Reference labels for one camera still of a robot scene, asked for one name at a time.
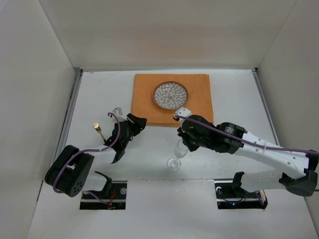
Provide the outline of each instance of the white wall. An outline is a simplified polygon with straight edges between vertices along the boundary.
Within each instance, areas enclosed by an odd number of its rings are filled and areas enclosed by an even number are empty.
[[[0,234],[27,237],[74,78],[38,0],[0,1]]]
[[[296,0],[40,0],[73,66],[257,67]]]
[[[258,75],[281,145],[319,150],[319,0],[298,0]],[[318,232],[319,193],[306,200]]]

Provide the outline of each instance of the floral pattern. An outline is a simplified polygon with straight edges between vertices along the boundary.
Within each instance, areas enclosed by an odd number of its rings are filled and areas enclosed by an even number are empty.
[[[178,83],[163,83],[157,87],[153,98],[159,107],[176,110],[186,103],[188,95],[186,89]]]

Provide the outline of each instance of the screw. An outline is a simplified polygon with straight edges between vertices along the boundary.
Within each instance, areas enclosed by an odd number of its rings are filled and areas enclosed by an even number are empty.
[[[126,188],[121,188],[121,190],[120,190],[120,193],[122,194],[122,195],[125,195],[126,194]]]

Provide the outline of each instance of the clear glass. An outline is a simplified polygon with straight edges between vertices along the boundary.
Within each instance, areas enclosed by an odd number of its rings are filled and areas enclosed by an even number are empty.
[[[181,167],[181,161],[179,158],[171,158],[167,161],[167,167],[171,171],[177,171]]]
[[[183,158],[187,155],[188,148],[187,148],[187,146],[185,146],[185,144],[183,144],[182,139],[180,141],[178,141],[174,152],[175,152],[176,158]]]

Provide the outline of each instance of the red wire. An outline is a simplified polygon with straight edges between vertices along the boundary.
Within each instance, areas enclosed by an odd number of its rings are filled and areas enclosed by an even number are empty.
[[[111,202],[112,202],[112,200],[115,198],[115,190],[113,190],[112,192],[111,192],[111,199],[110,199],[110,201],[109,201],[109,204],[108,204],[108,206],[107,206],[107,209],[109,209],[109,207],[110,207],[110,205],[111,205]]]

